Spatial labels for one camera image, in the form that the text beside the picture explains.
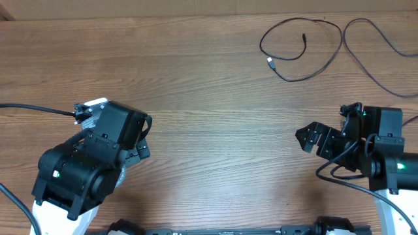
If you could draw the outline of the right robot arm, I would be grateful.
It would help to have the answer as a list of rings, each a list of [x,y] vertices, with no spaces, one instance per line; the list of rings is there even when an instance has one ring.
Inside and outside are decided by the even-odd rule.
[[[383,234],[416,234],[417,154],[404,151],[402,110],[356,102],[340,115],[341,130],[312,122],[295,133],[303,151],[317,146],[326,160],[315,175],[374,197]]]

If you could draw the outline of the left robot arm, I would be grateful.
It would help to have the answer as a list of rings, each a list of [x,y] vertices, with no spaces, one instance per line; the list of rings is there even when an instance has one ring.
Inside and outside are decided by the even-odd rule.
[[[82,130],[39,159],[31,234],[85,234],[127,167],[150,156],[147,113],[100,98],[76,104],[74,115]]]

